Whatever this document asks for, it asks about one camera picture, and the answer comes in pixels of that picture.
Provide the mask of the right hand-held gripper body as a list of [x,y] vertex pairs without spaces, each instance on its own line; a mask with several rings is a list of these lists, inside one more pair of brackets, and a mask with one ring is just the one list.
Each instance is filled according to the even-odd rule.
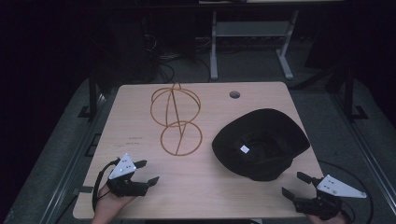
[[335,217],[342,210],[342,197],[364,199],[367,194],[348,184],[326,175],[321,179],[312,177],[311,183],[317,192],[313,199],[294,197],[292,202],[297,213],[317,216],[322,220]]

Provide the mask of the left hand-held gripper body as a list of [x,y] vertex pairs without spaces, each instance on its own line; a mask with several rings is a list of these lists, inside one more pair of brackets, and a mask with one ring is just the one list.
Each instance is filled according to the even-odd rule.
[[134,161],[128,153],[125,153],[107,179],[106,184],[110,191],[118,197],[145,196],[149,186],[147,183],[132,180],[136,170]]

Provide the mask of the white metal table frame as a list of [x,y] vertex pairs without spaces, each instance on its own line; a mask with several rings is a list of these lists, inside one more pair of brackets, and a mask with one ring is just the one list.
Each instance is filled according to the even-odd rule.
[[210,78],[217,80],[217,38],[218,37],[283,37],[284,43],[276,50],[276,57],[281,65],[286,79],[293,79],[286,53],[299,15],[294,10],[288,21],[218,21],[218,13],[212,12],[211,22],[211,50],[210,50]]

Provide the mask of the black brimmed hat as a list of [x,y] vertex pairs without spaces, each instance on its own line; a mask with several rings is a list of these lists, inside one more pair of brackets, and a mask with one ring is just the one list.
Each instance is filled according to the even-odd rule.
[[293,159],[310,148],[300,126],[286,114],[264,108],[254,110],[223,127],[212,149],[223,166],[254,181],[273,181]]

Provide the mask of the aluminium floor rail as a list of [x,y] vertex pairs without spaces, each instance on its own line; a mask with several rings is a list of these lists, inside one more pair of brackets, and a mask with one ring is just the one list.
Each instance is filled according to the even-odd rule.
[[66,211],[64,200],[75,197],[74,189],[82,187],[94,154],[93,143],[103,129],[101,113],[105,104],[106,97],[100,94],[93,104],[96,114],[92,117],[87,104],[78,106],[76,115],[66,111],[51,136],[50,152],[45,162],[47,168],[57,174],[52,178],[55,185],[39,224],[55,224]]
[[342,101],[337,95],[331,94],[330,98],[334,104],[337,111],[340,113],[341,118],[348,127],[351,135],[353,136],[355,142],[357,143],[363,159],[368,166],[376,184],[381,190],[385,200],[387,201],[393,214],[396,216],[396,189],[391,185],[388,177],[384,173],[382,167],[378,163],[375,155],[373,154],[370,146],[364,140],[361,131],[356,125],[356,119],[351,118],[344,110]]

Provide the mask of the gold wire hat stand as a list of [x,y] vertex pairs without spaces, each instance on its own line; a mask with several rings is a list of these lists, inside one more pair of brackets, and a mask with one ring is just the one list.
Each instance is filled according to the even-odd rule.
[[203,131],[195,120],[202,103],[198,95],[180,83],[161,87],[152,93],[149,113],[163,130],[160,134],[162,149],[172,156],[187,156],[203,143]]

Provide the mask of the person's right hand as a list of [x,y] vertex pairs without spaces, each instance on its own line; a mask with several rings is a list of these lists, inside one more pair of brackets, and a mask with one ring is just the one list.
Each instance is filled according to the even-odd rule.
[[306,214],[305,216],[312,224],[348,224],[348,219],[341,213],[338,213],[335,217],[327,220],[322,220],[317,216],[308,214]]

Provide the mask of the person's left hand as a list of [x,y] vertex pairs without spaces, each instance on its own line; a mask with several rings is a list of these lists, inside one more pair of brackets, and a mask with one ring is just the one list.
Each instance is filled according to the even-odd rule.
[[99,200],[95,206],[92,224],[109,224],[134,199],[135,196],[118,197],[107,185],[102,186],[99,189]]

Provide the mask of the black stand post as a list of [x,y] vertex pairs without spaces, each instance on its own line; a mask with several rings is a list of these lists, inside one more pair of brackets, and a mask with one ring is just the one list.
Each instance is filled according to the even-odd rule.
[[90,76],[88,78],[89,85],[89,104],[84,105],[80,111],[78,116],[80,118],[87,118],[89,121],[92,121],[97,113],[97,87],[96,87],[96,76],[94,70],[91,70]]
[[360,105],[353,105],[354,71],[348,67],[345,79],[344,113],[348,120],[368,119],[367,114]]

